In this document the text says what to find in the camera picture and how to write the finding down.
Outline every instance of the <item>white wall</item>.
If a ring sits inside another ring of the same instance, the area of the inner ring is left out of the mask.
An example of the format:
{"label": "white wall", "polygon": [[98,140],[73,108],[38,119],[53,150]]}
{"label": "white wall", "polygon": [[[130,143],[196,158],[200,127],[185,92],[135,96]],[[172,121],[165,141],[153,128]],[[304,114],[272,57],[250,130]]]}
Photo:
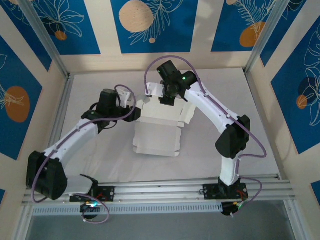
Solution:
{"label": "white wall", "polygon": [[6,240],[10,239],[19,220],[19,210],[26,191],[28,157],[33,151],[42,151],[46,147],[65,79],[54,63],[49,72],[46,71],[1,7],[0,23],[0,35],[42,85],[17,161],[0,153],[0,189],[6,190],[0,206],[0,239]]}
{"label": "white wall", "polygon": [[307,0],[266,67],[259,59],[251,72],[267,118],[268,135],[276,144],[284,171],[291,180],[315,240],[320,236],[320,206],[310,184],[320,180],[320,144],[298,154],[271,81],[317,20],[319,12],[319,1]]}
{"label": "white wall", "polygon": [[[244,67],[251,51],[211,52],[224,1],[199,0],[190,53],[121,54],[111,1],[84,0],[101,55],[64,55],[63,62],[70,72],[129,71],[145,70],[158,57],[177,55],[197,69]],[[188,69],[181,61],[176,66]]]}

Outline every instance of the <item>white table surface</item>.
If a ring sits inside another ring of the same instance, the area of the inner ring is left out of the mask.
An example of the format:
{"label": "white table surface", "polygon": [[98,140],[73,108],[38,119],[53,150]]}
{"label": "white table surface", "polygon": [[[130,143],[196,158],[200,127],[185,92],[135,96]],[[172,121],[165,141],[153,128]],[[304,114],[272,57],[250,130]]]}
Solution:
{"label": "white table surface", "polygon": [[[267,158],[244,158],[241,175],[278,174],[279,170],[241,68],[199,70],[207,89],[239,116],[251,119],[251,132],[263,143]],[[117,84],[130,87],[135,95],[144,94],[144,72],[103,72],[78,74],[74,77],[62,135],[69,132],[89,107],[98,102],[103,89]],[[148,74],[149,82],[161,80],[156,71]],[[68,163],[67,175],[85,174],[101,183],[182,180],[218,177],[221,156],[215,148],[218,130],[198,109],[181,135],[178,157],[152,156],[134,153],[135,123],[119,121],[110,130],[104,130],[88,142]],[[244,153],[262,154],[250,139]]]}

